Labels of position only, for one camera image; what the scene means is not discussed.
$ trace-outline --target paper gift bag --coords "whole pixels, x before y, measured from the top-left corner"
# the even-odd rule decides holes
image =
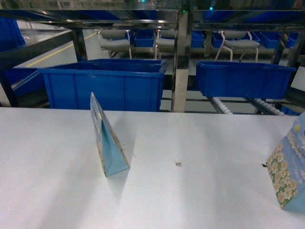
[[[129,168],[120,141],[114,133],[104,111],[93,93],[90,98],[91,115],[94,123],[96,144],[105,176]]]
[[[266,165],[280,207],[305,213],[305,113],[295,120]]]

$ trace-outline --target blue plastic bin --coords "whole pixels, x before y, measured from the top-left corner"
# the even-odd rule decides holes
[[[198,61],[196,84],[204,96],[283,99],[292,71],[266,63]]]
[[[50,108],[90,109],[90,93],[94,92],[104,110],[158,111],[165,67],[156,64],[158,70],[147,64],[146,72],[140,72],[139,65],[137,60],[79,62],[38,71],[44,77]]]
[[[201,31],[193,31],[191,48],[201,48],[204,42],[204,35]]]
[[[165,72],[165,64],[153,63],[129,63],[129,62],[77,62],[51,67],[54,69],[78,69],[78,70],[105,70],[105,71],[123,71],[123,72],[140,72],[140,73],[158,73]]]
[[[103,63],[144,63],[144,64],[165,64],[164,60],[151,60],[151,59],[96,59],[86,62],[103,62]]]
[[[0,17],[0,52],[25,44],[16,20]]]
[[[261,44],[267,49],[274,49],[278,43],[278,32],[255,32]]]
[[[135,36],[136,47],[153,47],[154,31],[153,30],[138,30]]]
[[[281,112],[283,112],[285,115],[300,115],[301,114],[301,113],[295,112],[285,106],[282,106]]]
[[[37,68],[12,68],[5,71],[15,96],[45,88],[42,74]]]
[[[288,40],[286,43],[286,48],[292,48],[295,46],[298,35],[299,35],[298,32],[292,32],[291,34],[289,34],[289,37],[288,37]]]

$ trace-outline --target gray chair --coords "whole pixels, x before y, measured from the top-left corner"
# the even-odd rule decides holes
[[[102,51],[129,50],[129,57],[130,59],[132,58],[129,30],[100,30],[98,31],[98,37]]]
[[[221,34],[221,37],[223,38],[223,43],[221,44],[218,53],[215,57],[215,60],[218,59],[218,56],[220,54],[220,51],[222,48],[228,50],[230,52],[230,61],[233,60],[233,48],[239,48],[244,49],[243,54],[241,55],[239,61],[242,61],[242,58],[244,57],[244,54],[248,49],[256,49],[256,55],[255,55],[255,62],[258,60],[258,47],[260,44],[258,42],[255,42],[252,40],[252,35],[249,31],[219,31]],[[243,40],[236,40],[236,41],[229,41],[227,39],[240,39],[244,38],[245,35],[248,34],[249,39],[243,39]]]
[[[155,55],[154,58],[157,59],[157,53],[159,53],[159,59],[161,58],[160,50],[174,50],[175,47],[175,30],[158,30],[156,45],[155,45]]]

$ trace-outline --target white tabletop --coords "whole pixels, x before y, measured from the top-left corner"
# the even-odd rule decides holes
[[[131,165],[108,178],[90,111],[0,108],[1,229],[304,228],[262,167],[295,117],[106,115]]]

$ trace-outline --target metal rack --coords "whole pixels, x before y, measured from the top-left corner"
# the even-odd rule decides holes
[[[155,10],[154,18],[150,17],[151,10]],[[205,19],[207,12],[225,10],[231,12],[229,16],[218,20]],[[253,22],[249,19],[267,12],[282,10],[281,20]],[[300,32],[295,47],[292,50],[288,66],[305,66],[305,7],[294,1],[272,0],[0,0],[0,15],[15,19],[32,21],[71,29],[71,32],[57,37],[57,44],[73,40],[77,59],[86,60],[86,48],[82,29],[175,29],[174,70],[169,79],[169,87],[173,91],[172,110],[184,112],[186,103],[187,85],[192,83],[189,76],[189,59],[191,54],[192,30],[207,31],[204,55],[211,52],[212,31],[252,30],[252,31],[280,31],[282,36],[272,57],[272,63],[278,64],[284,51],[287,35],[292,31]],[[41,52],[38,48],[20,48],[18,51],[2,54],[0,57],[4,69],[16,66],[44,51],[53,49],[52,43],[40,44],[44,47]],[[22,52],[29,53],[29,58],[20,57]],[[2,75],[2,87],[8,95],[9,104],[18,103],[10,99],[12,91]],[[286,99],[305,107],[305,93],[290,87],[287,89]]]

